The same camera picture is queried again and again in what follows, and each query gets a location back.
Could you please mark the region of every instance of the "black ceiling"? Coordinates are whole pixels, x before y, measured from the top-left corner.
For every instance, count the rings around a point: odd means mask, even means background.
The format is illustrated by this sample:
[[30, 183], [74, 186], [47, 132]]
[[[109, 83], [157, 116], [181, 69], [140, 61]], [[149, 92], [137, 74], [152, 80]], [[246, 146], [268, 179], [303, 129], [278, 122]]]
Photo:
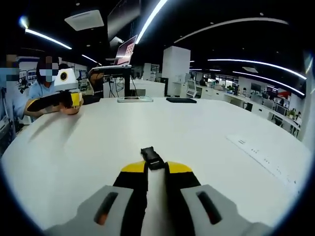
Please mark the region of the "black ceiling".
[[[109, 46], [107, 16], [118, 3], [127, 1], [140, 3], [141, 14], [117, 33], [116, 36], [125, 41], [139, 34], [159, 0], [57, 0], [53, 4], [29, 1], [18, 15], [28, 17], [30, 29], [51, 36], [72, 47], [72, 50], [29, 34], [23, 35], [20, 45], [46, 53], [53, 52], [65, 59], [69, 58], [73, 62], [89, 66], [94, 63], [83, 58], [81, 54], [106, 64], [105, 58], [114, 57], [117, 49]], [[75, 31], [64, 21], [75, 12], [95, 8], [100, 10], [105, 27]], [[303, 50], [313, 48], [311, 28], [314, 20], [308, 9], [307, 4], [302, 1], [288, 3], [284, 0], [168, 0], [135, 47], [132, 63], [151, 62], [162, 65], [163, 50], [174, 45], [191, 50], [191, 60], [195, 61], [191, 64], [193, 68], [219, 68], [228, 74], [233, 70], [246, 73], [242, 67], [251, 66], [257, 69], [259, 76], [297, 84], [297, 76], [278, 69], [240, 62], [208, 62], [207, 59], [263, 61], [303, 73]], [[289, 25], [258, 21], [233, 23], [197, 33], [174, 43], [182, 36], [208, 27], [212, 23], [252, 17], [275, 18], [287, 21]]]

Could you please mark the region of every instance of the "camera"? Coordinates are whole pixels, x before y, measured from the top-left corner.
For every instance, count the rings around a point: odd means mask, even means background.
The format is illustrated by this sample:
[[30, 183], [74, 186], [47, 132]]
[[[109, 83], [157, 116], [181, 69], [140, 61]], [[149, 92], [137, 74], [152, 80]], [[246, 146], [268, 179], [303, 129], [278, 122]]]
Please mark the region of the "camera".
[[55, 91], [79, 89], [79, 84], [72, 68], [59, 70], [54, 85]]

